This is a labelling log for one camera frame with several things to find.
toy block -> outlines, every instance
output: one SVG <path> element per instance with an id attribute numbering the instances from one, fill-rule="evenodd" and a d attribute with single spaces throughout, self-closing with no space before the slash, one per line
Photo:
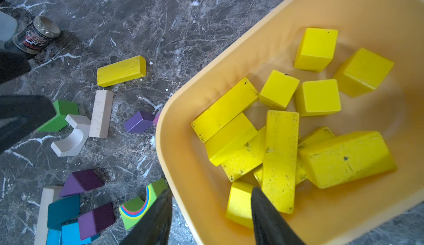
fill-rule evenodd
<path id="1" fill-rule="evenodd" d="M 153 125 L 155 116 L 146 111 L 138 111 L 124 123 L 125 129 L 130 133 L 142 133 Z"/>
<path id="2" fill-rule="evenodd" d="M 119 212 L 124 222 L 125 229 L 135 226 L 144 214 L 153 205 L 159 195 L 168 189 L 164 178 L 158 179 L 146 187 L 146 201 L 143 202 L 140 197 L 135 197 L 119 207 Z"/>
<path id="3" fill-rule="evenodd" d="M 57 132 L 69 123 L 66 121 L 67 115 L 78 115 L 78 105 L 67 100 L 57 100 L 53 103 L 56 115 L 40 126 L 37 131 L 41 132 Z"/>
<path id="4" fill-rule="evenodd" d="M 62 227 L 62 245 L 83 245 L 90 244 L 95 241 L 100 234 L 88 237 L 86 239 L 81 239 L 80 237 L 80 227 L 78 222 L 73 222 Z"/>
<path id="5" fill-rule="evenodd" d="M 259 95 L 259 101 L 274 110 L 285 110 L 300 80 L 273 70 Z"/>
<path id="6" fill-rule="evenodd" d="M 62 231 L 49 229 L 46 245 L 62 245 Z"/>
<path id="7" fill-rule="evenodd" d="M 333 59 L 337 30 L 306 28 L 297 50 L 294 68 L 322 71 Z"/>
<path id="8" fill-rule="evenodd" d="M 305 81 L 295 92 L 295 100 L 300 116 L 330 115 L 341 110 L 335 79 Z"/>
<path id="9" fill-rule="evenodd" d="M 225 217 L 245 227 L 253 228 L 252 221 L 252 190 L 253 185 L 235 181 L 231 184 Z"/>
<path id="10" fill-rule="evenodd" d="M 62 140 L 52 142 L 50 147 L 58 157 L 78 155 L 88 138 L 90 119 L 82 115 L 68 115 L 66 121 L 74 128 L 72 133 Z"/>
<path id="11" fill-rule="evenodd" d="M 359 49 L 336 71 L 339 90 L 351 97 L 377 89 L 395 63 L 364 48 Z"/>
<path id="12" fill-rule="evenodd" d="M 59 199 L 62 186 L 47 186 L 43 188 L 38 212 L 37 231 L 35 232 L 34 245 L 45 245 L 47 242 L 48 228 L 47 215 L 49 205 Z"/>
<path id="13" fill-rule="evenodd" d="M 259 99 L 259 92 L 243 78 L 191 123 L 205 143 L 242 111 Z"/>
<path id="14" fill-rule="evenodd" d="M 257 134 L 249 119 L 240 113 L 205 143 L 210 162 L 218 166 Z"/>
<path id="15" fill-rule="evenodd" d="M 131 57 L 97 69 L 97 85 L 108 87 L 146 76 L 146 59 Z"/>
<path id="16" fill-rule="evenodd" d="M 104 183 L 93 170 L 80 170 L 68 176 L 60 196 L 77 195 L 102 186 Z"/>
<path id="17" fill-rule="evenodd" d="M 155 119 L 153 119 L 153 124 L 155 126 L 158 125 L 158 121 L 159 121 L 159 117 L 160 117 L 160 113 L 162 112 L 162 110 L 160 110 L 156 115 L 155 115 Z"/>
<path id="18" fill-rule="evenodd" d="M 299 150 L 308 179 L 324 189 L 396 169 L 376 131 L 357 131 Z"/>
<path id="19" fill-rule="evenodd" d="M 51 203 L 48 208 L 47 227 L 61 230 L 66 221 L 79 215 L 79 205 L 79 195 L 64 197 Z"/>
<path id="20" fill-rule="evenodd" d="M 268 111 L 266 126 L 262 191 L 278 211 L 292 214 L 299 114 L 288 111 Z"/>
<path id="21" fill-rule="evenodd" d="M 336 137 L 333 132 L 328 127 L 320 127 L 317 130 L 313 131 L 305 138 L 299 141 L 297 146 L 298 150 L 304 147 L 309 147 L 310 145 L 317 144 L 331 138 Z M 262 167 L 257 168 L 253 175 L 260 185 L 262 185 Z M 296 179 L 295 184 L 303 182 L 307 179 L 306 171 L 303 168 L 302 160 L 298 157 L 296 161 Z"/>
<path id="22" fill-rule="evenodd" d="M 93 237 L 114 223 L 113 205 L 109 202 L 78 217 L 79 235 L 81 239 Z"/>
<path id="23" fill-rule="evenodd" d="M 94 98 L 93 114 L 91 115 L 90 137 L 106 138 L 109 131 L 110 115 L 112 113 L 113 92 L 97 90 Z"/>
<path id="24" fill-rule="evenodd" d="M 232 152 L 232 155 L 221 164 L 231 182 L 262 164 L 265 136 L 266 126 L 262 127 L 249 142 Z"/>

yellow cube block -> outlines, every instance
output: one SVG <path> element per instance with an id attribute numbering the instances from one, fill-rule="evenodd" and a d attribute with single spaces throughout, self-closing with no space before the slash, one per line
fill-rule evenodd
<path id="1" fill-rule="evenodd" d="M 292 214 L 299 114 L 268 111 L 266 123 L 262 191 L 278 211 Z"/>
<path id="2" fill-rule="evenodd" d="M 301 148 L 309 147 L 310 145 L 320 143 L 334 137 L 335 135 L 328 127 L 320 127 L 317 130 L 310 133 L 309 135 L 307 135 L 305 138 L 301 139 L 299 141 L 297 148 L 299 150 Z M 253 175 L 255 176 L 258 183 L 262 185 L 262 167 L 257 168 L 253 172 Z M 302 160 L 300 160 L 300 158 L 298 157 L 296 161 L 295 184 L 298 185 L 299 183 L 303 182 L 306 179 L 307 179 L 306 171 L 303 168 Z"/>
<path id="3" fill-rule="evenodd" d="M 295 92 L 295 103 L 300 116 L 330 115 L 340 111 L 337 81 L 305 81 Z"/>
<path id="4" fill-rule="evenodd" d="M 266 126 L 249 142 L 235 150 L 222 164 L 228 179 L 233 182 L 262 164 L 265 153 Z"/>
<path id="5" fill-rule="evenodd" d="M 252 221 L 252 190 L 253 185 L 235 181 L 231 185 L 225 216 L 248 228 L 253 228 Z"/>
<path id="6" fill-rule="evenodd" d="M 358 131 L 299 150 L 308 179 L 318 188 L 394 170 L 395 161 L 379 132 Z"/>
<path id="7" fill-rule="evenodd" d="M 351 97 L 378 88 L 395 63 L 364 48 L 346 60 L 334 74 L 339 90 Z"/>
<path id="8" fill-rule="evenodd" d="M 243 78 L 197 117 L 191 126 L 205 143 L 258 99 L 259 92 L 247 78 Z"/>
<path id="9" fill-rule="evenodd" d="M 333 59 L 337 30 L 306 28 L 297 50 L 294 68 L 322 71 Z"/>
<path id="10" fill-rule="evenodd" d="M 146 59 L 131 57 L 97 69 L 97 85 L 108 87 L 146 76 Z"/>
<path id="11" fill-rule="evenodd" d="M 237 115 L 205 143 L 210 162 L 218 166 L 257 134 L 258 131 L 246 115 Z"/>
<path id="12" fill-rule="evenodd" d="M 273 70 L 259 95 L 259 101 L 274 110 L 284 110 L 292 98 L 300 80 Z"/>

white wooden block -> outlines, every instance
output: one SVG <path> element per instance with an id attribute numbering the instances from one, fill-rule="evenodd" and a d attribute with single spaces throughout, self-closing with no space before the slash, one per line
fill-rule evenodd
<path id="1" fill-rule="evenodd" d="M 37 231 L 35 232 L 34 245 L 46 245 L 47 242 L 47 212 L 49 204 L 59 199 L 62 186 L 47 186 L 41 194 L 40 211 L 38 212 Z"/>
<path id="2" fill-rule="evenodd" d="M 84 147 L 90 131 L 90 119 L 82 115 L 67 115 L 66 121 L 74 128 L 72 133 L 59 141 L 51 144 L 58 157 L 69 157 L 78 155 Z"/>
<path id="3" fill-rule="evenodd" d="M 91 116 L 90 137 L 106 138 L 112 113 L 113 92 L 102 89 L 96 91 L 93 115 Z"/>

blue wooden block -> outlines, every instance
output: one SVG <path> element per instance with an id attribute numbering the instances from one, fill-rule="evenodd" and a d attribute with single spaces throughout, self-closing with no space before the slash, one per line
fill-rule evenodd
<path id="1" fill-rule="evenodd" d="M 100 234 L 81 240 L 78 222 L 62 226 L 62 245 L 89 244 L 98 237 Z"/>
<path id="2" fill-rule="evenodd" d="M 47 227 L 60 231 L 66 221 L 79 215 L 79 208 L 79 195 L 71 195 L 51 203 L 47 214 Z"/>
<path id="3" fill-rule="evenodd" d="M 54 229 L 49 229 L 47 232 L 46 245 L 62 245 L 62 232 Z"/>

purple wooden block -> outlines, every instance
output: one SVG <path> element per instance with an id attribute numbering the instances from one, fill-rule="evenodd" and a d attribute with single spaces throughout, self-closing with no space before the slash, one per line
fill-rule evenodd
<path id="1" fill-rule="evenodd" d="M 77 195 L 103 185 L 93 170 L 80 170 L 68 176 L 59 196 Z"/>
<path id="2" fill-rule="evenodd" d="M 147 128 L 153 125 L 153 120 L 155 116 L 151 113 L 145 111 L 137 112 L 133 117 L 125 122 L 124 126 L 127 132 L 131 133 L 142 133 L 147 130 Z"/>
<path id="3" fill-rule="evenodd" d="M 93 237 L 115 223 L 112 202 L 78 217 L 81 240 Z"/>
<path id="4" fill-rule="evenodd" d="M 155 116 L 155 119 L 153 119 L 153 123 L 155 124 L 155 126 L 157 126 L 158 125 L 158 121 L 159 121 L 159 117 L 160 117 L 160 113 L 161 113 L 162 111 L 159 111 L 157 114 L 156 114 L 156 116 Z"/>

